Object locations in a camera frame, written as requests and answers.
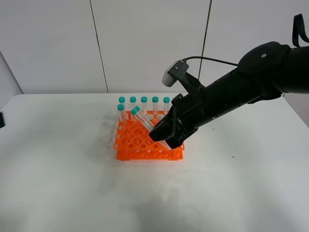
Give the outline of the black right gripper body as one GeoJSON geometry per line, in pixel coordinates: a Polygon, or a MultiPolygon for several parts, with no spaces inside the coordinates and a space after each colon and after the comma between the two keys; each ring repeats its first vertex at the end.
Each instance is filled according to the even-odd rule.
{"type": "Polygon", "coordinates": [[[192,135],[217,118],[217,91],[201,88],[194,94],[177,95],[166,116],[166,135],[192,135]]]}

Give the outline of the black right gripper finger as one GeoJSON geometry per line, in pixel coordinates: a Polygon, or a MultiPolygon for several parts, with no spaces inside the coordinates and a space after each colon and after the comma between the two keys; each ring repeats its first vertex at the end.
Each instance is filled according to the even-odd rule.
{"type": "Polygon", "coordinates": [[[192,128],[178,127],[172,129],[172,134],[165,140],[171,149],[180,147],[193,134],[192,128]]]}
{"type": "Polygon", "coordinates": [[[162,140],[176,142],[176,130],[177,114],[168,113],[159,123],[154,126],[149,136],[155,142],[162,140]]]}

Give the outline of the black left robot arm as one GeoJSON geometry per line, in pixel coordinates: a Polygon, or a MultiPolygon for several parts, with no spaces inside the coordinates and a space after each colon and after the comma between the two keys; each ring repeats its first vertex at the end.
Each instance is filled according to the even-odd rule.
{"type": "Polygon", "coordinates": [[[5,126],[4,116],[3,113],[0,112],[0,128],[3,128],[4,126],[5,126]]]}

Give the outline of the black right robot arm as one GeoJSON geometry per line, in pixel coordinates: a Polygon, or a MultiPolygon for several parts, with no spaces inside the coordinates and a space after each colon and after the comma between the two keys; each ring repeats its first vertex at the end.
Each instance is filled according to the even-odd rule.
{"type": "Polygon", "coordinates": [[[290,48],[277,42],[260,45],[208,86],[189,74],[188,68],[182,59],[165,72],[163,84],[169,87],[180,82],[187,94],[172,99],[169,112],[150,132],[153,141],[166,141],[172,149],[199,127],[245,104],[309,91],[308,47],[290,48]]]}

